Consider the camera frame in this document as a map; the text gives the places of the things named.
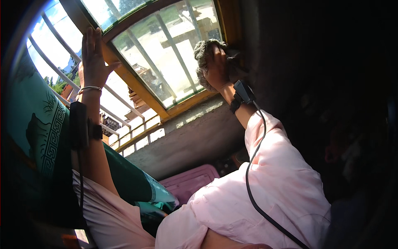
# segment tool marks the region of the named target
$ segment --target teal fabric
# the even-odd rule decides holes
[[[72,189],[70,139],[74,135],[69,132],[69,110],[46,85],[27,49],[8,92],[7,139],[15,157],[12,173],[19,198],[38,219],[76,228],[79,207]],[[119,153],[104,147],[120,197],[131,205],[145,206],[142,221],[156,231],[178,200]]]

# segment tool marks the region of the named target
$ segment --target person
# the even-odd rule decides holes
[[[235,93],[226,76],[225,52],[213,47],[203,72],[227,103]],[[101,31],[89,28],[82,41],[82,86],[103,87],[109,73],[120,63],[105,66]],[[100,91],[84,90],[80,95],[88,117],[99,124]],[[242,104],[235,115],[246,129],[245,144],[252,157],[249,170],[252,194],[258,206],[309,248],[320,248],[330,220],[319,173],[314,171],[287,138],[282,123],[271,114]],[[80,176],[72,152],[73,187],[80,196]],[[90,140],[81,152],[84,165],[83,215],[99,248],[155,249],[254,249],[299,248],[292,240],[261,216],[249,199],[243,163],[237,171],[197,191],[180,209],[161,222],[156,238],[141,225],[139,207],[122,200],[113,184],[100,140]]]

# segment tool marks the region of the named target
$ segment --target pink plastic crate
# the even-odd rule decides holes
[[[159,183],[177,197],[180,205],[182,205],[186,204],[189,198],[201,187],[211,183],[214,178],[220,178],[217,170],[214,166],[205,164],[164,179]]]

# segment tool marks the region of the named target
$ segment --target black cable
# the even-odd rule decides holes
[[[252,158],[250,159],[248,168],[246,169],[246,188],[248,190],[249,198],[250,201],[253,204],[253,207],[259,212],[267,221],[269,221],[272,225],[274,225],[279,231],[281,231],[283,234],[285,234],[287,237],[289,237],[291,240],[293,240],[296,244],[298,244],[301,248],[303,249],[309,249],[303,242],[301,242],[299,239],[297,239],[293,234],[289,233],[285,228],[283,228],[281,225],[279,225],[275,220],[273,220],[270,216],[268,216],[256,203],[256,201],[253,198],[252,191],[250,190],[250,185],[249,185],[249,169],[250,165],[253,162],[254,157],[256,156],[257,151],[260,148],[261,142],[264,140],[265,133],[266,133],[266,125],[265,125],[265,118],[263,116],[263,113],[260,110],[260,107],[257,105],[256,102],[253,101],[253,104],[256,106],[257,110],[259,111],[261,118],[263,119],[264,122],[264,134],[263,137],[261,138],[260,142],[258,143],[258,146],[256,150],[254,151],[254,154]]]
[[[83,170],[82,170],[82,161],[80,159],[80,150],[77,150],[77,161],[79,163],[79,175],[80,175],[80,210],[83,214],[83,197],[84,197],[84,188],[83,188]]]

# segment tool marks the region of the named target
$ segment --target silver bangle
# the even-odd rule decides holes
[[[83,90],[85,89],[96,89],[99,90],[101,92],[100,96],[102,95],[102,88],[98,87],[98,86],[85,86],[82,89],[79,90],[79,92],[77,93],[77,95],[80,95],[82,93]]]

